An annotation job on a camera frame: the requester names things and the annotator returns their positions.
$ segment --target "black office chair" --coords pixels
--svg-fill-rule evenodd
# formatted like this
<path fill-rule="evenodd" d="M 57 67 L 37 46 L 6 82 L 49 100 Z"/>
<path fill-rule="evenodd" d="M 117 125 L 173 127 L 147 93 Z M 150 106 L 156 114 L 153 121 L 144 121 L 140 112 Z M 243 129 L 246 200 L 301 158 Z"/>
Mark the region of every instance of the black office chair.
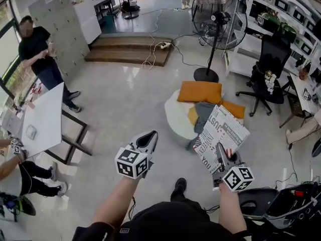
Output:
<path fill-rule="evenodd" d="M 254 92 L 236 92 L 236 96 L 245 94 L 256 97 L 254 110 L 250 113 L 251 117 L 255 114 L 259 101 L 269 110 L 267 115 L 271 115 L 272 113 L 267 101 L 278 104 L 284 103 L 279 82 L 275 80 L 273 94 L 270 94 L 270 92 L 267 91 L 264 75 L 266 71 L 270 70 L 278 79 L 291 53 L 292 50 L 289 43 L 286 44 L 280 39 L 268 35 L 263 36 L 260 60 L 253 66 L 251 79 L 246 83 L 247 86 L 253 88 Z"/>

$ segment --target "black shoe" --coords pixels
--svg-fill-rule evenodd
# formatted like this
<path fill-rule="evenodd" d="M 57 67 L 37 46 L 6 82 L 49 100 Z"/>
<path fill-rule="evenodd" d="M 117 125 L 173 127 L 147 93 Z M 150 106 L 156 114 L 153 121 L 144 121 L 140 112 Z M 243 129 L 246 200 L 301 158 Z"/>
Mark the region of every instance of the black shoe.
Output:
<path fill-rule="evenodd" d="M 185 178 L 179 178 L 175 183 L 175 189 L 174 191 L 180 191 L 182 193 L 185 192 L 187 187 L 187 182 Z"/>
<path fill-rule="evenodd" d="M 69 107 L 74 112 L 81 112 L 82 108 L 80 106 L 75 106 L 75 107 Z"/>
<path fill-rule="evenodd" d="M 80 95 L 80 91 L 72 92 L 70 93 L 70 96 L 68 96 L 68 98 L 71 100 L 78 97 L 79 95 Z"/>

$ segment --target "wooden platform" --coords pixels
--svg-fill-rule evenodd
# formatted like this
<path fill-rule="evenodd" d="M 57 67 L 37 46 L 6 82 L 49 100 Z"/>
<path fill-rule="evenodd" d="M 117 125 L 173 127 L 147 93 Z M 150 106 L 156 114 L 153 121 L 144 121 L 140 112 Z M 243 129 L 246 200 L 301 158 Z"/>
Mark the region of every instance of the wooden platform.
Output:
<path fill-rule="evenodd" d="M 155 43 L 171 42 L 169 38 L 155 38 Z M 150 45 L 153 43 L 151 37 L 117 37 L 99 38 L 93 45 L 92 50 L 85 57 L 87 62 L 124 62 L 142 64 L 149 56 Z M 151 47 L 151 56 L 148 62 L 154 61 L 154 46 Z M 164 66 L 169 56 L 171 47 L 155 50 L 156 66 Z"/>

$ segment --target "shelving unit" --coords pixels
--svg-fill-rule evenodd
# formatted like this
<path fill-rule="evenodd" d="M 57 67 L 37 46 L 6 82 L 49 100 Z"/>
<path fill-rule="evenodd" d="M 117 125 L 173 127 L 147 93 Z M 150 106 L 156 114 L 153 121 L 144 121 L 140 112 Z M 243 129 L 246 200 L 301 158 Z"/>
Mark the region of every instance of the shelving unit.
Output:
<path fill-rule="evenodd" d="M 291 49 L 293 52 L 296 52 L 297 54 L 302 55 L 307 61 L 312 62 L 311 72 L 313 72 L 313 69 L 319 67 L 318 58 L 321 55 L 320 53 L 321 41 L 306 26 L 302 25 L 302 23 L 297 21 L 295 18 L 293 18 L 291 15 L 287 14 L 283 10 L 268 3 L 267 1 L 246 0 L 247 28 L 257 31 L 259 33 L 262 33 L 264 35 L 272 35 L 270 31 L 267 31 L 264 28 L 260 27 L 257 24 L 254 17 L 250 16 L 250 11 L 251 11 L 253 1 L 263 4 L 266 7 L 269 7 L 275 10 L 276 12 L 278 12 L 278 15 L 282 17 L 283 22 L 286 21 L 287 23 L 289 23 L 290 26 L 295 25 L 298 28 L 298 34 L 304 35 L 304 33 L 308 33 L 315 40 L 314 44 L 312 44 L 312 42 L 308 43 L 308 45 L 312 47 L 312 52 L 310 53 L 310 55 L 307 55 L 306 53 L 304 53 L 295 44 L 291 44 Z M 242 22 L 244 22 L 245 20 L 244 14 L 237 13 L 236 15 Z M 236 37 L 240 35 L 238 31 L 234 31 L 234 34 Z M 225 64 L 226 64 L 226 75 L 228 75 L 229 72 L 232 71 L 245 76 L 251 76 L 252 67 L 255 64 L 255 62 L 258 60 L 260 56 L 260 52 L 261 52 L 261 39 L 253 35 L 246 34 L 243 41 L 237 47 L 234 48 L 234 51 L 225 51 L 223 54 L 225 58 Z M 293 57 L 290 57 L 290 59 L 288 60 L 288 62 L 284 67 L 285 72 L 291 72 L 294 75 L 298 75 L 298 70 L 295 68 L 295 62 L 296 60 Z"/>

